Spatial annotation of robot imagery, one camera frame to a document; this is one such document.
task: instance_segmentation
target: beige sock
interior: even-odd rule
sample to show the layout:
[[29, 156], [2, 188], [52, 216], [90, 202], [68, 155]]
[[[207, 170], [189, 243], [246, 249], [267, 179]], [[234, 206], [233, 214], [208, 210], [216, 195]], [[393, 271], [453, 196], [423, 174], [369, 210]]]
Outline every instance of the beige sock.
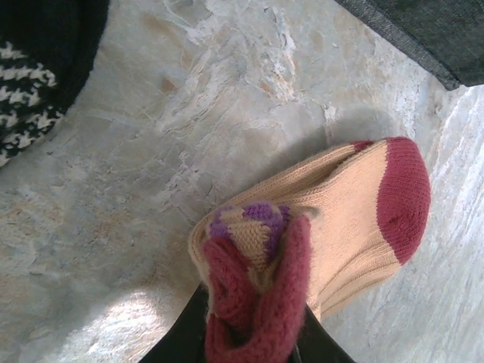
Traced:
[[[416, 145], [406, 138], [357, 145], [313, 157], [228, 202], [270, 200], [312, 211], [307, 302], [319, 318], [394, 275], [417, 249], [427, 222], [430, 184]], [[200, 272], [199, 248], [210, 218], [189, 240]]]

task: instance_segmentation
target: purple knit patch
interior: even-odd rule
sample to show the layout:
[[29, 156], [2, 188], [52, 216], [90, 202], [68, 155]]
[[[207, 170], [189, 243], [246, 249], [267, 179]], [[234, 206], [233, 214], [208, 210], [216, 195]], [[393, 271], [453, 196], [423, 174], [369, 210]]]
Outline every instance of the purple knit patch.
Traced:
[[221, 220], [222, 212], [231, 209], [230, 206], [220, 208], [213, 216], [213, 222], [210, 223], [210, 237], [225, 237], [231, 239], [228, 226]]
[[286, 225], [286, 223], [284, 223], [285, 216], [282, 208], [284, 208], [286, 214], [289, 213], [289, 207], [281, 207], [279, 209], [281, 213], [275, 213], [271, 204], [267, 202], [254, 203], [243, 208], [244, 218], [261, 221], [262, 225], [269, 227], [268, 240], [265, 242], [265, 255], [268, 263], [270, 263], [277, 254], [279, 242]]
[[288, 206], [280, 206], [279, 210], [282, 214], [282, 219], [284, 220], [284, 228], [289, 225], [290, 222], [290, 207]]

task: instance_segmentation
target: stone floor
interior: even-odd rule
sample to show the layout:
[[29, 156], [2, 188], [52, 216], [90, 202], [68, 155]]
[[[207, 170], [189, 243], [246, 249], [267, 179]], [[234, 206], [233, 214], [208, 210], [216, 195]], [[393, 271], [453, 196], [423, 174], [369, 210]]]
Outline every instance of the stone floor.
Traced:
[[113, 0], [66, 122], [0, 171], [0, 361], [137, 361], [198, 284], [191, 227], [342, 141], [407, 135], [420, 250], [324, 326], [361, 363], [484, 359], [484, 88], [446, 92], [332, 0]]

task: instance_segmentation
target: black knit fabric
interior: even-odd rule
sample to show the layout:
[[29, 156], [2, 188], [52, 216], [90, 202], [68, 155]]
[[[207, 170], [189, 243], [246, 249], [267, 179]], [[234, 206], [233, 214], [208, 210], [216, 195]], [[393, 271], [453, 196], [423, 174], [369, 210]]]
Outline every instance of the black knit fabric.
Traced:
[[336, 0], [448, 89], [484, 84], [483, 0]]
[[109, 0], [0, 0], [0, 166], [51, 131], [92, 69]]

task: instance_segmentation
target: red knitted fabric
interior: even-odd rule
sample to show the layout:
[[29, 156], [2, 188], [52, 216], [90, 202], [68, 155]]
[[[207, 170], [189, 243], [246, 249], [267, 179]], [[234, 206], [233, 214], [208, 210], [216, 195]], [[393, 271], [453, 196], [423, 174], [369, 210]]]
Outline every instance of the red knitted fabric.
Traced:
[[284, 363], [303, 324], [309, 282], [309, 220], [296, 217], [269, 292], [258, 296], [247, 277], [247, 259], [226, 238], [203, 245], [213, 286], [206, 328], [210, 363]]
[[429, 208], [430, 180], [417, 145], [407, 138], [389, 138], [386, 171], [378, 191], [377, 220], [402, 265], [420, 245]]

